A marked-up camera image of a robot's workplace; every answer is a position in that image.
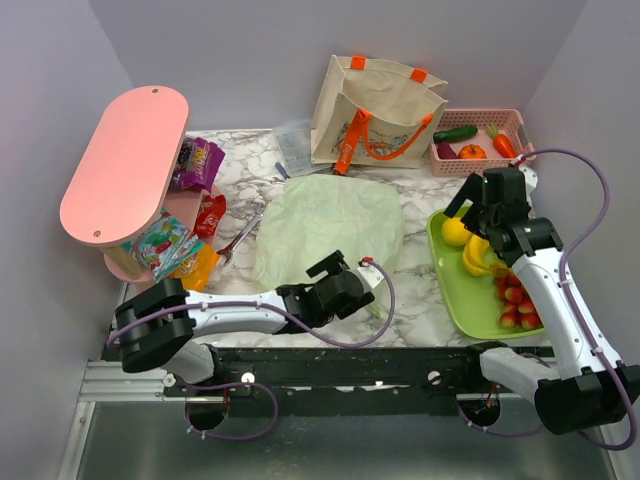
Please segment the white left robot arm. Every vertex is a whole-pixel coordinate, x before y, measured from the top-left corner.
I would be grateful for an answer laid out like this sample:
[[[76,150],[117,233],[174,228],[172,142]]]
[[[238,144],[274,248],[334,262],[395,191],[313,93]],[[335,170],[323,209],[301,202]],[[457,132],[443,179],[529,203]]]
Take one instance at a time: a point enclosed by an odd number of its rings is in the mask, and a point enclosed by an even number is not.
[[[369,258],[350,267],[335,251],[306,271],[309,282],[281,285],[252,295],[213,295],[163,280],[115,310],[108,346],[117,346],[122,368],[141,373],[165,368],[201,395],[214,393],[222,372],[214,355],[195,339],[252,332],[309,333],[371,304],[383,275]]]

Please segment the yellow banana bunch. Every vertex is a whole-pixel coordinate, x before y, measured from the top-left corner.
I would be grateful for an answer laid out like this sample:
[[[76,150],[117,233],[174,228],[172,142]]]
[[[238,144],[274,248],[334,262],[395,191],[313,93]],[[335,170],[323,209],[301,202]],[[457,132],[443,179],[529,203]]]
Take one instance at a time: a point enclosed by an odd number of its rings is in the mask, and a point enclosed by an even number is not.
[[[491,248],[490,243],[477,236],[471,235],[466,242],[462,261],[467,272],[475,277],[479,276],[507,276],[511,270],[502,262],[486,263],[485,255]]]

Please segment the yellow apple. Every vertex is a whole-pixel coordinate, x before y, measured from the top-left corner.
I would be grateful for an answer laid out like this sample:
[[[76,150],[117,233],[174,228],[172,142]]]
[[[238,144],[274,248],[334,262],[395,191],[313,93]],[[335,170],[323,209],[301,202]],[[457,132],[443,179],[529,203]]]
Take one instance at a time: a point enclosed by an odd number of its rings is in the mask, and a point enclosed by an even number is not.
[[[443,242],[451,247],[464,247],[471,239],[472,233],[468,231],[459,217],[446,218],[441,227]]]

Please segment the pale green plastic grocery bag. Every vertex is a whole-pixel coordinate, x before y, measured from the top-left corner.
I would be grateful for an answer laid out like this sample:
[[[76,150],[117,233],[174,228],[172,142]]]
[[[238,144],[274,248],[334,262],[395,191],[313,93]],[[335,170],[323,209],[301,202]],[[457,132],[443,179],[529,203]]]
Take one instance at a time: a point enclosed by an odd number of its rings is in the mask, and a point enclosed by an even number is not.
[[[337,250],[351,267],[371,257],[392,274],[404,235],[395,188],[331,175],[294,178],[264,210],[256,236],[254,284],[272,290],[308,281],[306,270]]]

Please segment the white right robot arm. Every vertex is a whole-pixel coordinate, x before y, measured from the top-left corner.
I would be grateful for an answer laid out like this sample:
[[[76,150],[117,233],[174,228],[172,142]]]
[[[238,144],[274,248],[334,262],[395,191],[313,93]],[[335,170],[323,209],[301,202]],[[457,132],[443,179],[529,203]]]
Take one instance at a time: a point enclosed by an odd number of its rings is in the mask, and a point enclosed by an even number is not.
[[[507,346],[485,343],[461,365],[462,384],[474,392],[503,385],[530,401],[556,435],[627,418],[635,436],[639,368],[626,364],[600,332],[551,221],[530,217],[525,174],[514,167],[470,174],[444,214],[452,218],[460,209],[466,229],[488,240],[524,286],[555,354],[554,366],[545,367]]]

